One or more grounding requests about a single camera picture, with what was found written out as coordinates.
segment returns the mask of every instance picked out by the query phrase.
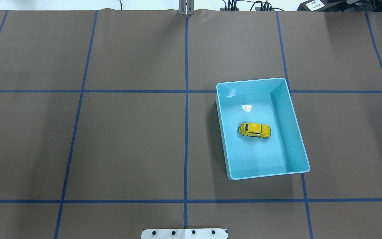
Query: yellow toy car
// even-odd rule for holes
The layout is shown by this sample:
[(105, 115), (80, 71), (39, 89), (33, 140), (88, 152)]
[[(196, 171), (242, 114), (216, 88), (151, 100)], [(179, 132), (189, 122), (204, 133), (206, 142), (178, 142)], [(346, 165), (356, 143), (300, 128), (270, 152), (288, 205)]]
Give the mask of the yellow toy car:
[(270, 126), (267, 124), (248, 123), (240, 124), (240, 135), (267, 139), (270, 137)]

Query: barcode label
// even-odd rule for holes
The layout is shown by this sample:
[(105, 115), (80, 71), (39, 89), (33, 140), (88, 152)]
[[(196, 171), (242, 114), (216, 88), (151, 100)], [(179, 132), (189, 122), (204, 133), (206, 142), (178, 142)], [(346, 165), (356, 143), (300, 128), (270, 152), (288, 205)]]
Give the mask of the barcode label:
[(320, 9), (324, 7), (325, 5), (320, 0), (315, 0), (309, 3), (306, 3), (306, 6), (311, 10), (315, 11), (316, 9)]

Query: white background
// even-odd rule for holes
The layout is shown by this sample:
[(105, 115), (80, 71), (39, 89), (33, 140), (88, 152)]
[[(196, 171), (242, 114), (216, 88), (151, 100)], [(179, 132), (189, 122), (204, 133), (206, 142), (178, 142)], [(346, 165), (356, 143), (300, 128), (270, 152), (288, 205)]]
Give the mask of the white background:
[[(273, 7), (296, 11), (304, 0), (269, 0)], [(124, 10), (178, 9), (178, 0), (122, 0)], [(240, 11), (248, 11), (252, 3), (238, 2)], [(194, 9), (219, 10), (222, 0), (194, 0)], [(120, 10), (119, 0), (0, 0), (0, 10)]]

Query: blue plastic bin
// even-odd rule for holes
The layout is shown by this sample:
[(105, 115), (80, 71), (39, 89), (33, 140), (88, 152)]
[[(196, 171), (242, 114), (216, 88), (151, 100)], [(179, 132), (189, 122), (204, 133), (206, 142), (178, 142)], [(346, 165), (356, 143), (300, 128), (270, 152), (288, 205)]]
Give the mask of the blue plastic bin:
[[(219, 83), (217, 109), (227, 175), (241, 180), (310, 170), (284, 78)], [(243, 122), (269, 124), (271, 137), (243, 137)]]

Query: white metal bracket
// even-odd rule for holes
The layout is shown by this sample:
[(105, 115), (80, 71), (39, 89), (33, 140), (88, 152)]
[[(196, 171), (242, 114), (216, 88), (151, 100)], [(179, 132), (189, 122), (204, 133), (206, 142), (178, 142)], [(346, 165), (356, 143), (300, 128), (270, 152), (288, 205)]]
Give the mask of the white metal bracket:
[(194, 0), (179, 0), (179, 15), (194, 15)]
[(147, 229), (141, 233), (141, 239), (228, 239), (228, 229)]

